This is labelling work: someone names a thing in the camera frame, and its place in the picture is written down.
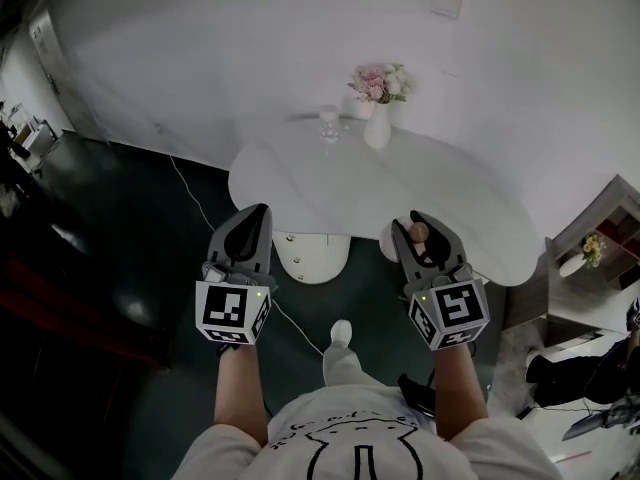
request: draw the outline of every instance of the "white pedestal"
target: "white pedestal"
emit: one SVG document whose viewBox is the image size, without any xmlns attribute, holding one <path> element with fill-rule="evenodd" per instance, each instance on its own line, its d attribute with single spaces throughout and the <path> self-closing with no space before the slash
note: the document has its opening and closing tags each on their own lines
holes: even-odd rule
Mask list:
<svg viewBox="0 0 640 480">
<path fill-rule="evenodd" d="M 342 272 L 351 237 L 274 231 L 273 244 L 287 274 L 301 283 L 320 284 Z"/>
</svg>

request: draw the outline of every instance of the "hand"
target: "hand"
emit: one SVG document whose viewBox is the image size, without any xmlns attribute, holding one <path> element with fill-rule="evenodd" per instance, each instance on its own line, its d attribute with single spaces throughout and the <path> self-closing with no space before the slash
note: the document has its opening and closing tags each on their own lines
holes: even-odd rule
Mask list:
<svg viewBox="0 0 640 480">
<path fill-rule="evenodd" d="M 636 321 L 637 313 L 627 311 L 627 331 L 634 332 L 640 330 L 640 325 Z"/>
<path fill-rule="evenodd" d="M 638 313 L 640 312 L 640 300 L 636 299 L 631 303 L 629 309 L 627 309 L 627 331 L 633 332 L 640 329 L 638 322 Z"/>
</svg>

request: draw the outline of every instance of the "black and white marker cube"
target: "black and white marker cube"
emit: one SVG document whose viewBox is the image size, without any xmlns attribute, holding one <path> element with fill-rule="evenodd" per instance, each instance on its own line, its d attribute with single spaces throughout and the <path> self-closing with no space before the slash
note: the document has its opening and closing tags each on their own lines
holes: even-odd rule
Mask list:
<svg viewBox="0 0 640 480">
<path fill-rule="evenodd" d="M 211 341 L 255 344 L 270 310 L 266 286 L 196 282 L 196 327 Z"/>
<path fill-rule="evenodd" d="M 413 294 L 409 318 L 431 350 L 473 341 L 489 323 L 482 281 L 431 288 Z"/>
</svg>

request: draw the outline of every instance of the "clear glass cup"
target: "clear glass cup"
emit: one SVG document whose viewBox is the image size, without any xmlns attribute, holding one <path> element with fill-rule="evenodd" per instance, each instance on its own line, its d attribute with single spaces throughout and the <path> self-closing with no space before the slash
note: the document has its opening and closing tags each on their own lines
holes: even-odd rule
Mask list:
<svg viewBox="0 0 640 480">
<path fill-rule="evenodd" d="M 338 140 L 340 115 L 335 105 L 324 105 L 320 109 L 320 138 L 328 143 Z"/>
</svg>

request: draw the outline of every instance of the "white vase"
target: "white vase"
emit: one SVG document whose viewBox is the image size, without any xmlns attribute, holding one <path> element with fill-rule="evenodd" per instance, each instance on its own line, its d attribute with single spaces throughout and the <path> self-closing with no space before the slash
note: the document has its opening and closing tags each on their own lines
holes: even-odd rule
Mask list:
<svg viewBox="0 0 640 480">
<path fill-rule="evenodd" d="M 569 277 L 580 270 L 586 262 L 582 253 L 572 256 L 560 266 L 560 276 Z"/>
<path fill-rule="evenodd" d="M 389 104 L 374 103 L 373 114 L 364 127 L 364 141 L 373 149 L 387 145 L 391 137 L 389 122 Z"/>
</svg>

